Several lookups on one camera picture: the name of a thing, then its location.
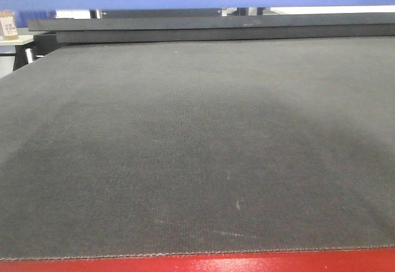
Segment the felt surface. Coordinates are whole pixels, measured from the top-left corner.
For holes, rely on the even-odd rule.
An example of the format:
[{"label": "felt surface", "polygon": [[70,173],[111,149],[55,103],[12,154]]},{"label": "felt surface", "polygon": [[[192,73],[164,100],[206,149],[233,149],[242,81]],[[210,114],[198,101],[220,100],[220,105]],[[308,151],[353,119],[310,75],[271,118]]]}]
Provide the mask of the felt surface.
[{"label": "felt surface", "polygon": [[395,39],[70,46],[0,79],[0,258],[395,246]]}]

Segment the gray felt conveyor belt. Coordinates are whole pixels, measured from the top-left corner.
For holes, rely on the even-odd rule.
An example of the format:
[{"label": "gray felt conveyor belt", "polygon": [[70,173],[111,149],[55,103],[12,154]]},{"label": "gray felt conveyor belt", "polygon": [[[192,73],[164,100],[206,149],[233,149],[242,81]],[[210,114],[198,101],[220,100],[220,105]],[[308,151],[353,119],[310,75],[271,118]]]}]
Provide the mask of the gray felt conveyor belt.
[{"label": "gray felt conveyor belt", "polygon": [[0,80],[0,258],[395,246],[395,38],[70,46]]}]

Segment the black metal bar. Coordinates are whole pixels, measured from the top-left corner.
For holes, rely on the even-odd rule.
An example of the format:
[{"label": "black metal bar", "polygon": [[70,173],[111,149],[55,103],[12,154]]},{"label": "black metal bar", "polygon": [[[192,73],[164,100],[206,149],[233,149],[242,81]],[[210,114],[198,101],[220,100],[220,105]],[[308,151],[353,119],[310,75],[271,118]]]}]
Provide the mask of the black metal bar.
[{"label": "black metal bar", "polygon": [[194,30],[209,28],[305,27],[395,23],[395,13],[29,20],[29,30]]},{"label": "black metal bar", "polygon": [[131,43],[394,35],[395,24],[382,24],[322,27],[211,28],[207,30],[70,31],[57,33],[57,40],[60,43]]}]

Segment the red frame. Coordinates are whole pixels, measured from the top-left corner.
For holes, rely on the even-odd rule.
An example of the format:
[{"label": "red frame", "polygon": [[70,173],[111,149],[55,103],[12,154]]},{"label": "red frame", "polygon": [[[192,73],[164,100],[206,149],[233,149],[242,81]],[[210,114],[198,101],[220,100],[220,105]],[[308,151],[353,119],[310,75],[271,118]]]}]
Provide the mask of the red frame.
[{"label": "red frame", "polygon": [[393,272],[395,248],[0,262],[4,272]]}]

